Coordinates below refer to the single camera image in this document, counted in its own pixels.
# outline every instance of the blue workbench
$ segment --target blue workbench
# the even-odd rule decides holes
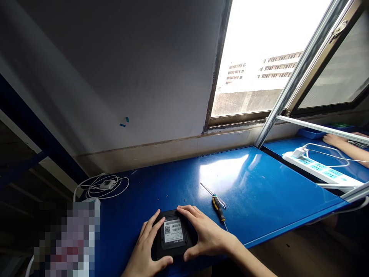
[[[314,143],[319,144],[323,146],[333,147],[329,144],[326,144],[322,139],[309,139],[305,137],[295,137],[293,139],[288,140],[280,140],[276,142],[269,142],[263,144],[264,147],[268,148],[278,156],[282,157],[282,154],[288,152],[288,151],[294,151],[296,148],[304,146],[307,143]],[[339,154],[331,149],[325,149],[323,147],[309,145],[307,147],[308,149],[317,150],[320,152],[324,152],[327,154],[338,156]],[[330,166],[330,165],[344,165],[346,164],[346,161],[339,160],[334,157],[330,157],[324,154],[320,154],[314,151],[309,151],[309,157],[313,160],[316,160],[317,162],[320,162],[321,164]],[[360,182],[366,183],[369,180],[369,169],[362,166],[358,162],[350,161],[350,165],[347,167],[335,167],[335,170],[346,174],[347,176],[350,176],[356,180],[359,180]]]
[[[130,185],[121,195],[101,200],[95,276],[122,274],[142,223],[157,209],[196,205],[223,228],[211,205],[211,195],[199,182],[227,203],[224,215],[228,230],[248,248],[347,205],[255,147],[116,175],[129,177]],[[122,181],[118,192],[125,188]],[[188,263],[182,257],[175,258],[160,275],[185,276],[222,258],[204,256]]]

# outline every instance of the white power strip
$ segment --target white power strip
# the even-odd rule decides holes
[[[299,168],[309,172],[315,177],[327,182],[327,184],[319,184],[324,188],[341,189],[347,191],[356,187],[360,187],[363,183],[340,173],[328,166],[325,166],[313,159],[301,156],[299,158],[292,157],[293,152],[283,154],[283,159],[298,166]]]

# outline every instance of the pixelated area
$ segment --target pixelated area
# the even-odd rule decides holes
[[[99,205],[42,203],[37,224],[33,276],[94,276]]]

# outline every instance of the hand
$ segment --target hand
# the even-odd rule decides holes
[[[238,242],[234,235],[220,228],[195,206],[178,206],[177,210],[192,223],[199,237],[197,244],[184,253],[185,262],[199,255],[228,254]]]
[[[347,139],[343,138],[343,137],[339,137],[337,135],[332,135],[332,134],[326,134],[323,137],[323,141],[329,145],[332,145],[334,147],[339,147],[342,143],[346,143]]]
[[[151,258],[151,247],[156,233],[165,221],[165,217],[160,219],[158,223],[153,226],[155,219],[158,217],[160,210],[149,219],[144,222],[141,228],[138,241],[133,249],[132,255],[126,269],[124,270],[122,277],[150,277],[154,276],[159,271],[163,270],[173,263],[171,256],[165,256],[158,261],[153,261]]]

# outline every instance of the screwdriver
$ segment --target screwdriver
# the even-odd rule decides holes
[[[219,202],[220,202],[220,204],[222,204],[223,209],[225,209],[225,208],[227,207],[227,204],[226,204],[222,199],[220,199],[220,197],[218,197],[216,194],[212,193],[212,192],[210,191],[210,189],[208,189],[208,188],[207,188],[203,183],[201,183],[201,182],[200,182],[200,184],[201,184],[201,185],[203,185],[203,187],[204,187],[204,188],[206,188],[206,190],[207,190],[211,195],[216,196],[216,197],[219,199]]]
[[[226,225],[226,218],[223,215],[222,207],[219,204],[218,197],[217,196],[214,196],[214,195],[213,195],[213,207],[215,209],[216,214],[220,218],[220,220],[223,221],[224,226],[225,226],[225,228],[226,228],[226,230],[228,232],[228,228],[227,228],[227,225]]]

